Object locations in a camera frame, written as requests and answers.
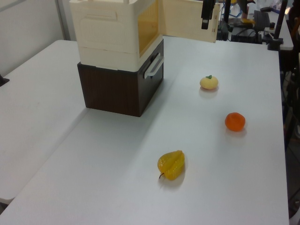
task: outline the white handle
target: white handle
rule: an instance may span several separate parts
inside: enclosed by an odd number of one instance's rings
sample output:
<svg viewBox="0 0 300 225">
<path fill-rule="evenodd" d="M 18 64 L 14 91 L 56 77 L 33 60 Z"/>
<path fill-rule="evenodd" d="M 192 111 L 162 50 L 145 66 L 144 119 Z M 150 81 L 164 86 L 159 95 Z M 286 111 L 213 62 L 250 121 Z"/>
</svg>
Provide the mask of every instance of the white handle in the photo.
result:
<svg viewBox="0 0 300 225">
<path fill-rule="evenodd" d="M 151 65 L 148 67 L 148 69 L 146 70 L 144 78 L 146 78 L 147 76 L 154 76 L 163 63 L 164 63 L 164 57 L 160 56 L 159 53 L 157 57 L 153 60 Z"/>
</svg>

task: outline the plastic orange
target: plastic orange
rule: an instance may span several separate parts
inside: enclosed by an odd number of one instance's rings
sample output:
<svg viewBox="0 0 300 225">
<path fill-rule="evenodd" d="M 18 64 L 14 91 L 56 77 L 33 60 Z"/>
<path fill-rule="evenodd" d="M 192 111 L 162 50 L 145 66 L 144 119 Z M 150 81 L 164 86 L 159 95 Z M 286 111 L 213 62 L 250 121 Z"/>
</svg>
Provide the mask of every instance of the plastic orange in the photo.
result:
<svg viewBox="0 0 300 225">
<path fill-rule="evenodd" d="M 225 119 L 226 127 L 235 132 L 241 131 L 244 128 L 245 123 L 245 117 L 237 112 L 228 114 Z"/>
</svg>

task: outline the table surface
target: table surface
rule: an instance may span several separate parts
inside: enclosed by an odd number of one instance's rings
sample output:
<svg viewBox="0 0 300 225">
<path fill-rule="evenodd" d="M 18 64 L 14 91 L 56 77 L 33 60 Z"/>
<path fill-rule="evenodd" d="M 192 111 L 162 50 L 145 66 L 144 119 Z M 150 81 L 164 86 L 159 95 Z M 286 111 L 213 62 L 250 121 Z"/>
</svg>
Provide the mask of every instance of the table surface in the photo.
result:
<svg viewBox="0 0 300 225">
<path fill-rule="evenodd" d="M 278 53 L 164 40 L 165 79 L 142 117 L 89 110 L 0 224 L 288 225 Z M 208 75 L 216 91 L 199 88 Z M 243 131 L 226 129 L 231 112 Z M 185 172 L 158 179 L 159 157 L 175 150 Z"/>
<path fill-rule="evenodd" d="M 0 87 L 0 202 L 10 203 L 87 112 L 75 42 L 57 41 Z"/>
</svg>

